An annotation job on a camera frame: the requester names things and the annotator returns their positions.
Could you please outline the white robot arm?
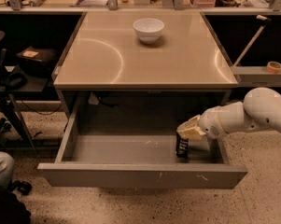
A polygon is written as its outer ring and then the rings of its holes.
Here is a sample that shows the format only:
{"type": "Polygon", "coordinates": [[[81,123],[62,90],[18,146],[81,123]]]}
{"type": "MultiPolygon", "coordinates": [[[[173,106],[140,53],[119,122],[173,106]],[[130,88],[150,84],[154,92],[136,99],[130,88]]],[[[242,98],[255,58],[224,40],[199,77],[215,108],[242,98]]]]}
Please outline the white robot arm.
{"type": "Polygon", "coordinates": [[[266,129],[281,133],[281,94],[260,87],[249,91],[242,102],[207,109],[180,124],[176,132],[182,139],[199,140],[266,129]]]}

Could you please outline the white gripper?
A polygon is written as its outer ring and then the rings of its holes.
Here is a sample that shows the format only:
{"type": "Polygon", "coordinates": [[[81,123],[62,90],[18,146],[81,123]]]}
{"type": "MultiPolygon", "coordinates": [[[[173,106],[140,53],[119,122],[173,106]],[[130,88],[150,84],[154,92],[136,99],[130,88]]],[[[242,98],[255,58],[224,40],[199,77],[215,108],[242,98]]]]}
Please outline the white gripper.
{"type": "Polygon", "coordinates": [[[218,120],[219,110],[220,107],[216,106],[205,110],[201,116],[192,117],[186,121],[189,126],[180,125],[177,133],[182,139],[188,140],[200,140],[204,135],[210,139],[220,138],[223,130],[218,120]]]}

